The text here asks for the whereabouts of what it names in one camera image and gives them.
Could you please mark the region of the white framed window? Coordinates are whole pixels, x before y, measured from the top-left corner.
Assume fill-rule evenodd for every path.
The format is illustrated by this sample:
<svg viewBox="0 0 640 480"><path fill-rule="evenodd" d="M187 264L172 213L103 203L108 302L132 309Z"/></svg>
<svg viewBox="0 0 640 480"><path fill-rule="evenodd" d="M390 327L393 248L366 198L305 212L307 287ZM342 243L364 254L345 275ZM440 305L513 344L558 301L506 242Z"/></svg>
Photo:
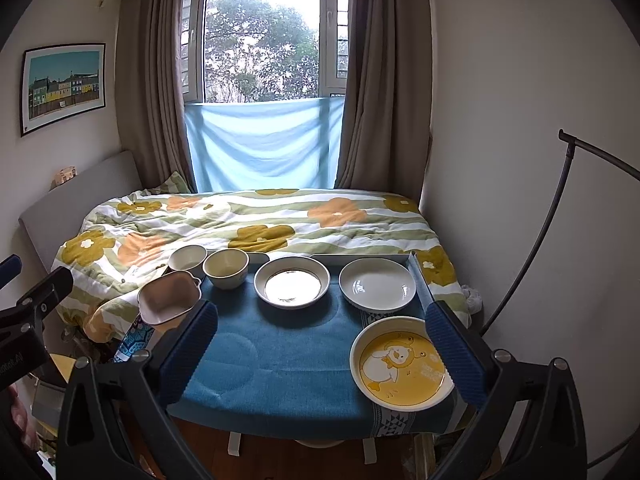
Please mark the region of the white framed window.
<svg viewBox="0 0 640 480"><path fill-rule="evenodd" d="M349 0L182 0L180 86L188 102L341 96Z"/></svg>

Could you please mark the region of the pink heart-shaped bowl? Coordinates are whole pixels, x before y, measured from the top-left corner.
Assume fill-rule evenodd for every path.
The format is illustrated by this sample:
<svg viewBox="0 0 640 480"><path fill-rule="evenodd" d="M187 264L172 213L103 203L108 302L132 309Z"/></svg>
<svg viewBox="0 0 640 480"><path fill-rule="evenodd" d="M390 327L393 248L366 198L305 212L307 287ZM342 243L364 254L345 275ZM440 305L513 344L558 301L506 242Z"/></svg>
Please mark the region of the pink heart-shaped bowl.
<svg viewBox="0 0 640 480"><path fill-rule="evenodd" d="M142 286L137 296L142 321L152 326L178 318L201 298L201 280L188 271L164 274Z"/></svg>

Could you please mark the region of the light blue window cloth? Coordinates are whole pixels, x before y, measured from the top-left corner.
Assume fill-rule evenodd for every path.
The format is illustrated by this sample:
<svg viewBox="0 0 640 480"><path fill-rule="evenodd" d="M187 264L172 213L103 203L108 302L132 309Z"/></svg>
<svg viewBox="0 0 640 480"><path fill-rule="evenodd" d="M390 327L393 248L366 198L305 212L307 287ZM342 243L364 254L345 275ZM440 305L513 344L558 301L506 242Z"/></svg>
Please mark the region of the light blue window cloth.
<svg viewBox="0 0 640 480"><path fill-rule="evenodd" d="M341 96L184 106L200 192L333 188L340 154Z"/></svg>

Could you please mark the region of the framed harbour picture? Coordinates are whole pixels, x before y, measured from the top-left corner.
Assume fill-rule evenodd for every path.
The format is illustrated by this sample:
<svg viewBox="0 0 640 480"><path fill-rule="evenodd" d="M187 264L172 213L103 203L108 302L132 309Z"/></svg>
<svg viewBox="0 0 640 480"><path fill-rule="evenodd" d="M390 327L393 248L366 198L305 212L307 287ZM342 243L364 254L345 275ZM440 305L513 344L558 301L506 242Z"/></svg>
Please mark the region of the framed harbour picture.
<svg viewBox="0 0 640 480"><path fill-rule="evenodd" d="M21 136L105 106L106 44L26 50L21 76Z"/></svg>

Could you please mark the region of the brown curtain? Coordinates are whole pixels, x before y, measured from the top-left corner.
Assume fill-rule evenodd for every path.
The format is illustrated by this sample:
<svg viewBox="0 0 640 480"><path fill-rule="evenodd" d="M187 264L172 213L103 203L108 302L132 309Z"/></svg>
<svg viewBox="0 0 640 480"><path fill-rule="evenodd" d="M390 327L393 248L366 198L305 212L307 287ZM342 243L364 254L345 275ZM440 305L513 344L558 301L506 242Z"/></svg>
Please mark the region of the brown curtain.
<svg viewBox="0 0 640 480"><path fill-rule="evenodd" d="M117 128L146 188L175 172L195 188L180 80L181 5L182 0L120 0Z"/></svg>
<svg viewBox="0 0 640 480"><path fill-rule="evenodd" d="M349 0L335 184L420 200L431 145L430 0Z"/></svg>

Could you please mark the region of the floral striped duvet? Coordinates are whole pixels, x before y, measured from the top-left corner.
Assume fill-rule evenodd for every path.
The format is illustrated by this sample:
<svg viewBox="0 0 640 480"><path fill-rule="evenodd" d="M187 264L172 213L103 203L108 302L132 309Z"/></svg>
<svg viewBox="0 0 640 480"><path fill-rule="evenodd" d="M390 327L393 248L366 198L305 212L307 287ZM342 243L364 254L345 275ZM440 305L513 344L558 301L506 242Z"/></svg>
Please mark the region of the floral striped duvet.
<svg viewBox="0 0 640 480"><path fill-rule="evenodd" d="M94 207L54 258L74 278L58 315L94 342L122 338L139 312L138 289L160 276L170 256L186 245L276 256L413 252L432 294L464 324L471 322L454 266L415 202L396 194L295 188L143 190Z"/></svg>

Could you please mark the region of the small ornament on headboard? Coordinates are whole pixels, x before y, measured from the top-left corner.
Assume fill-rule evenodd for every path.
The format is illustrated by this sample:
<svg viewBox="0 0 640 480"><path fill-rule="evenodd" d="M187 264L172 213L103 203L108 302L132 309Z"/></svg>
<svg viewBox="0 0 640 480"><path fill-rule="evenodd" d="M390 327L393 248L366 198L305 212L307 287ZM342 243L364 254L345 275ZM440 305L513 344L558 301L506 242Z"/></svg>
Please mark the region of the small ornament on headboard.
<svg viewBox="0 0 640 480"><path fill-rule="evenodd" d="M51 181L50 189L53 190L54 188L58 188L59 186L72 180L76 176L77 176L77 169L75 166L64 167L55 173Z"/></svg>

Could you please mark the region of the left brown curtain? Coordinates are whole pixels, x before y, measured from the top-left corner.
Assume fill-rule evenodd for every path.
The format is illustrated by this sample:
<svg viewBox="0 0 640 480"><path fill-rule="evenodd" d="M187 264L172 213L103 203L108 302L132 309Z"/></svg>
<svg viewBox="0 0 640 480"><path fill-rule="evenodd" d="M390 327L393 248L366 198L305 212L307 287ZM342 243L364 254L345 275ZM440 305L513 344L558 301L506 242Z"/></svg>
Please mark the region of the left brown curtain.
<svg viewBox="0 0 640 480"><path fill-rule="evenodd" d="M195 188L180 80L181 5L182 0L120 0L117 128L146 188L175 172Z"/></svg>

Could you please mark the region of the plain white plate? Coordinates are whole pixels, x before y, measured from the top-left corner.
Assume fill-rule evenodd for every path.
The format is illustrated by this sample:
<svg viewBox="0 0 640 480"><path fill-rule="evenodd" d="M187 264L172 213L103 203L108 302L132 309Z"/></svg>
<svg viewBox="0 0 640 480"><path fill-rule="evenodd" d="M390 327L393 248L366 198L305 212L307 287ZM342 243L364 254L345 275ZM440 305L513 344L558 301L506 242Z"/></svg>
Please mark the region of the plain white plate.
<svg viewBox="0 0 640 480"><path fill-rule="evenodd" d="M416 294L409 270L386 258L361 258L346 264L338 284L350 304L368 313L397 312Z"/></svg>

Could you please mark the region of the grey bed headboard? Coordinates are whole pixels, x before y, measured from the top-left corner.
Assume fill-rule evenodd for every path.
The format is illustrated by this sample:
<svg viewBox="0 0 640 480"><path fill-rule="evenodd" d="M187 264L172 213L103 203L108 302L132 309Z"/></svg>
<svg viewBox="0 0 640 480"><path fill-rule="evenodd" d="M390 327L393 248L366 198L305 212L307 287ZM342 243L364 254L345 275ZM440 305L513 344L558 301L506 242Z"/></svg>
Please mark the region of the grey bed headboard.
<svg viewBox="0 0 640 480"><path fill-rule="evenodd" d="M134 156L124 151L81 172L27 208L18 221L43 270L50 271L58 248L78 234L94 207L141 189Z"/></svg>

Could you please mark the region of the cream bowl with dots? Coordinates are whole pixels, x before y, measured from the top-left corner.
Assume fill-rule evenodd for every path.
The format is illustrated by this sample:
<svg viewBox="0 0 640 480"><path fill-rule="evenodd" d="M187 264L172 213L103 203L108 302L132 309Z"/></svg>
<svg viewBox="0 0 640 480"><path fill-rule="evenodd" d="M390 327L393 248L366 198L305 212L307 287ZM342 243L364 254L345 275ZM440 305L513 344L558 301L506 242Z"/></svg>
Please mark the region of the cream bowl with dots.
<svg viewBox="0 0 640 480"><path fill-rule="evenodd" d="M244 283L249 264L250 256L247 252L226 248L209 255L203 263L203 271L215 287L231 290Z"/></svg>

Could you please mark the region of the yellow duck plate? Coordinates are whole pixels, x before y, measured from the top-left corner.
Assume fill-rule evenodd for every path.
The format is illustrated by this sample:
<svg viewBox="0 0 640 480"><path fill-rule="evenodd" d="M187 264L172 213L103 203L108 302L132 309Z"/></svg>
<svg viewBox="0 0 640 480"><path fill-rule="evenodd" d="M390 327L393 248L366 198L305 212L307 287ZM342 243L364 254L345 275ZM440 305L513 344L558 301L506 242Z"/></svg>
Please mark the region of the yellow duck plate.
<svg viewBox="0 0 640 480"><path fill-rule="evenodd" d="M434 408L454 391L425 322L412 316L381 318L365 327L352 342L349 368L368 399L396 412Z"/></svg>

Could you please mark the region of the green striped pillow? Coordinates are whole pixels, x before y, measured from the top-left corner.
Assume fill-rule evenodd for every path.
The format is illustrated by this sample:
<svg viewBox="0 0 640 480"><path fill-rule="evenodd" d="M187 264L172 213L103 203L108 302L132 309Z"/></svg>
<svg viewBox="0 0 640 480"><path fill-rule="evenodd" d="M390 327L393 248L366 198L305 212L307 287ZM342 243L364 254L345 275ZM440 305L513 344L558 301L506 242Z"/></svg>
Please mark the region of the green striped pillow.
<svg viewBox="0 0 640 480"><path fill-rule="evenodd" d="M189 188L189 185L183 179L183 176L178 173L178 171L174 171L165 182L156 186L155 188L146 188L144 190L145 193L149 195L160 195L160 194L191 194L192 191Z"/></svg>

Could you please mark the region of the right brown curtain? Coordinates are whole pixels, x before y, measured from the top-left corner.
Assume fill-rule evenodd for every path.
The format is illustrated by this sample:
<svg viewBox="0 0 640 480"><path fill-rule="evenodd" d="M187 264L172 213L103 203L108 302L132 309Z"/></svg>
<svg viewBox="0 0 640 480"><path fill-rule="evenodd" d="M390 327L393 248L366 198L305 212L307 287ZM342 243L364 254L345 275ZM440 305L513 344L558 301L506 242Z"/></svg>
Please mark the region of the right brown curtain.
<svg viewBox="0 0 640 480"><path fill-rule="evenodd" d="M430 0L349 0L335 184L420 200L431 145Z"/></svg>

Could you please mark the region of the cream duck shallow dish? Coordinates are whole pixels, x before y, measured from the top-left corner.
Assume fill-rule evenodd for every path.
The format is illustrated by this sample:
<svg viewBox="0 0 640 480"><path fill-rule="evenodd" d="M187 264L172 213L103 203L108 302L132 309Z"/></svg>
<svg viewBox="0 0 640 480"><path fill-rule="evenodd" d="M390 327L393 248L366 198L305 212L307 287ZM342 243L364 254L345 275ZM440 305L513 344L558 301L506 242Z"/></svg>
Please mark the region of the cream duck shallow dish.
<svg viewBox="0 0 640 480"><path fill-rule="evenodd" d="M300 310L320 300L330 281L330 272L320 261L303 256L283 257L264 263L255 272L254 289L270 306Z"/></svg>

